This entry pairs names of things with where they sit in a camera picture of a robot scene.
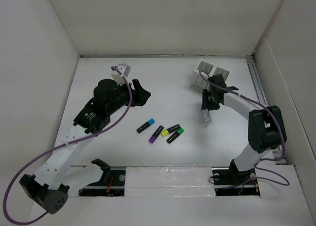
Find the purple cap black highlighter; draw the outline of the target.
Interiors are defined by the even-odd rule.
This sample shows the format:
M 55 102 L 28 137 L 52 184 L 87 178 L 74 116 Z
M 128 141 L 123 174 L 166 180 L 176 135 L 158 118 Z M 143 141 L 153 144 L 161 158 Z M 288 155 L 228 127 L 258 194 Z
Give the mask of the purple cap black highlighter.
M 155 140 L 157 139 L 157 137 L 161 134 L 161 132 L 163 131 L 164 126 L 159 126 L 156 131 L 153 133 L 153 135 L 150 137 L 149 139 L 149 143 L 153 144 L 155 142 Z

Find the green cap black highlighter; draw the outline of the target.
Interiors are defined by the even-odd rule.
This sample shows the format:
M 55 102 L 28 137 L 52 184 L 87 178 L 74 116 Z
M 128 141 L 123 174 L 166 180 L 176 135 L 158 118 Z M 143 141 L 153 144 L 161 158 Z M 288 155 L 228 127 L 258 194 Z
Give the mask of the green cap black highlighter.
M 168 139 L 167 143 L 172 143 L 176 138 L 178 138 L 182 133 L 184 132 L 184 129 L 180 127 L 178 130 L 176 130 Z

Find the aluminium rail right side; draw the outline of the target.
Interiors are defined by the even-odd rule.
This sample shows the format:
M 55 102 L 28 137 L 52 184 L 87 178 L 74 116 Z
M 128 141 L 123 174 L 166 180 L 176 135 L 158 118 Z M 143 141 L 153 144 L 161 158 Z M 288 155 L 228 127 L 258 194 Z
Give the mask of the aluminium rail right side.
M 262 105 L 268 106 L 267 99 L 264 94 L 263 86 L 260 82 L 259 74 L 256 70 L 255 62 L 252 56 L 246 57 L 246 63 L 250 72 L 250 76 L 252 78 L 252 82 L 254 85 L 254 89 L 257 95 L 258 102 Z

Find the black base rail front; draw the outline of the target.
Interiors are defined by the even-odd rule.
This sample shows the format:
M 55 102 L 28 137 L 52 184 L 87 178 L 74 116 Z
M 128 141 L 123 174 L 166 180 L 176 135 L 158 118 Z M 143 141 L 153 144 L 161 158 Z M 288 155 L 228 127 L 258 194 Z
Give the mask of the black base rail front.
M 226 168 L 211 168 L 209 182 L 213 185 L 215 196 L 260 196 L 256 181 L 250 181 L 236 188 L 229 188 L 229 181 L 222 177 Z M 80 196 L 121 197 L 124 195 L 126 168 L 113 168 L 109 177 L 102 177 L 79 191 Z

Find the blue cap black highlighter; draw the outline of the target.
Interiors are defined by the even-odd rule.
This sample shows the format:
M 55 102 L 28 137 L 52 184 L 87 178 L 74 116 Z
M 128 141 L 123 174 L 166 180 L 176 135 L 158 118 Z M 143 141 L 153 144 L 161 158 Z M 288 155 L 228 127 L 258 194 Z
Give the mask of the blue cap black highlighter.
M 147 129 L 148 127 L 150 127 L 151 125 L 153 125 L 155 123 L 155 120 L 154 119 L 150 119 L 148 120 L 147 122 L 145 122 L 142 126 L 140 126 L 136 132 L 137 133 L 141 133 L 143 132 L 145 129 Z

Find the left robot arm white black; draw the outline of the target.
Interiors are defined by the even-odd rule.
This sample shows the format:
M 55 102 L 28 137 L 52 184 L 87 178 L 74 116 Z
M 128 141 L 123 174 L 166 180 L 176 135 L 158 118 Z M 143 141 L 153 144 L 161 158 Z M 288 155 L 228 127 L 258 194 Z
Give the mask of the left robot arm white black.
M 151 93 L 143 89 L 137 79 L 132 84 L 118 85 L 111 79 L 101 80 L 93 91 L 93 98 L 75 117 L 65 146 L 55 150 L 32 175 L 19 181 L 26 194 L 49 214 L 57 213 L 70 195 L 91 183 L 106 184 L 111 166 L 100 159 L 91 161 L 81 171 L 66 175 L 71 165 L 93 138 L 110 123 L 110 116 L 123 106 L 143 106 Z

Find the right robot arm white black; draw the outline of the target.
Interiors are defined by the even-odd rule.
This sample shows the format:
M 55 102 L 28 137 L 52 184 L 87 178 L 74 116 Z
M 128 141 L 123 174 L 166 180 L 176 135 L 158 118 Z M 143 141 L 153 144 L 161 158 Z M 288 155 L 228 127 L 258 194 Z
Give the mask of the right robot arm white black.
M 248 144 L 239 156 L 234 158 L 224 178 L 229 188 L 236 188 L 253 180 L 251 173 L 262 161 L 277 162 L 285 158 L 286 130 L 281 109 L 265 106 L 238 92 L 238 88 L 227 86 L 221 74 L 211 77 L 203 71 L 199 75 L 209 85 L 202 91 L 204 111 L 218 110 L 226 106 L 248 121 Z

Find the clear blue cap marker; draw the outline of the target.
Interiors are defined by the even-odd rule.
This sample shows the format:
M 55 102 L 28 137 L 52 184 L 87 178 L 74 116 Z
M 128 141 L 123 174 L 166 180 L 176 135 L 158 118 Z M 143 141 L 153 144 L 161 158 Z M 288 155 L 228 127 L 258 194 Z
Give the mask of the clear blue cap marker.
M 202 116 L 205 123 L 211 123 L 212 119 L 208 109 L 202 110 Z

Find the white slotted pen holder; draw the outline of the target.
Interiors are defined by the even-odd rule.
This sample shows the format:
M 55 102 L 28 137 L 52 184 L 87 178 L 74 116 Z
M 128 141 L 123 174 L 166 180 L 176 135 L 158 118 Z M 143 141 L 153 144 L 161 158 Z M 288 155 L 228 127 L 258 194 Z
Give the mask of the white slotted pen holder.
M 206 89 L 208 87 L 208 83 L 203 79 L 203 77 L 207 79 L 218 74 L 221 74 L 226 81 L 230 71 L 213 65 L 205 60 L 200 60 L 193 70 L 190 85 L 201 90 Z

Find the yellow cap black highlighter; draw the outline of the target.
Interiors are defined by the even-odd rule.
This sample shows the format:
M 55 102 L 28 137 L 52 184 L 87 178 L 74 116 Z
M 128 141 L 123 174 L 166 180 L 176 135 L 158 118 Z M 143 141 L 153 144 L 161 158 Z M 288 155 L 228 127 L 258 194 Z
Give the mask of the yellow cap black highlighter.
M 163 130 L 163 131 L 161 132 L 161 136 L 162 136 L 162 137 L 168 136 L 170 133 L 175 132 L 175 131 L 178 130 L 179 128 L 180 128 L 180 125 L 179 125 L 179 124 L 174 125 L 174 126 L 172 126 L 172 127 L 169 127 L 169 128 L 167 128 L 167 129 L 165 129 L 165 130 Z

